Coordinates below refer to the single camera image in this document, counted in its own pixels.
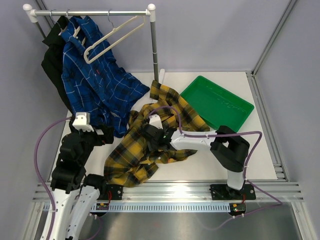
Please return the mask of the yellow plaid flannel shirt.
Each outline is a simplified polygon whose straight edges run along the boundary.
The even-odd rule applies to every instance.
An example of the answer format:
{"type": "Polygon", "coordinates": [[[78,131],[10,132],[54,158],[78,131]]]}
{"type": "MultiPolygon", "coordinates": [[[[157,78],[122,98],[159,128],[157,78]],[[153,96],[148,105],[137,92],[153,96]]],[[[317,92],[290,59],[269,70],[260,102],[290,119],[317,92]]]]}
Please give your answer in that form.
{"type": "Polygon", "coordinates": [[[127,188],[150,179],[158,164],[186,160],[196,150],[175,150],[165,134],[184,131],[208,132],[210,127],[174,89],[153,81],[150,98],[140,111],[132,110],[128,132],[107,157],[104,178],[107,183],[127,188]]]}

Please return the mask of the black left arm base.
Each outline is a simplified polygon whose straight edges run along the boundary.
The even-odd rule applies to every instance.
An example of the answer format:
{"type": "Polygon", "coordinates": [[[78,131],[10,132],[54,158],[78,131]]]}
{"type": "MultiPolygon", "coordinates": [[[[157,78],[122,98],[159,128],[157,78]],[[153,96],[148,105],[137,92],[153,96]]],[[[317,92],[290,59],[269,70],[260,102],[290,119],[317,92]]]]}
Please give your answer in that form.
{"type": "Polygon", "coordinates": [[[102,217],[112,209],[113,201],[121,201],[123,196],[123,186],[107,184],[104,192],[98,197],[90,209],[90,214],[102,217]]]}

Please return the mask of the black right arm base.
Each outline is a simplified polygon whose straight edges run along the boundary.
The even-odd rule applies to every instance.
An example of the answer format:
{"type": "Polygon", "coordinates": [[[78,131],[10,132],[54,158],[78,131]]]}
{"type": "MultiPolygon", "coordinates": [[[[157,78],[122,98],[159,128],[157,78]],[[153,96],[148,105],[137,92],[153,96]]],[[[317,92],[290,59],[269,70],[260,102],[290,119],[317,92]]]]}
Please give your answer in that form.
{"type": "Polygon", "coordinates": [[[246,213],[246,201],[256,200],[256,192],[251,184],[244,184],[241,190],[230,188],[227,184],[211,184],[209,187],[211,198],[214,201],[231,201],[229,203],[232,217],[246,213]]]}

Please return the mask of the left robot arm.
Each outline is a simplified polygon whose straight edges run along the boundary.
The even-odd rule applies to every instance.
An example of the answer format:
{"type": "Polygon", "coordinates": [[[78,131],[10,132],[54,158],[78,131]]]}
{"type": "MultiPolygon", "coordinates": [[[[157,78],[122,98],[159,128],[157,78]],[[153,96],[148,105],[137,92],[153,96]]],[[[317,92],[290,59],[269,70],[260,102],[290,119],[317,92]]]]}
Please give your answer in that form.
{"type": "Polygon", "coordinates": [[[108,192],[102,175],[86,174],[85,165],[94,147],[112,144],[113,127],[101,125],[96,130],[84,128],[65,135],[48,187],[50,212],[41,238],[43,240],[77,240],[96,200],[108,192]]]}

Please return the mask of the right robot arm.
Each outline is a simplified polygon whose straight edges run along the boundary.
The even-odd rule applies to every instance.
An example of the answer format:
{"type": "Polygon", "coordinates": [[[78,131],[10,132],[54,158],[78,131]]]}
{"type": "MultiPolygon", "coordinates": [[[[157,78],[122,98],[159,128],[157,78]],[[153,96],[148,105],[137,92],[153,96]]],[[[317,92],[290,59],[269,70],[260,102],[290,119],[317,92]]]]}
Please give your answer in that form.
{"type": "Polygon", "coordinates": [[[180,132],[175,128],[162,129],[146,124],[142,136],[150,151],[210,151],[227,170],[227,195],[237,199],[244,193],[244,169],[250,144],[229,127],[221,126],[216,132],[180,132]]]}

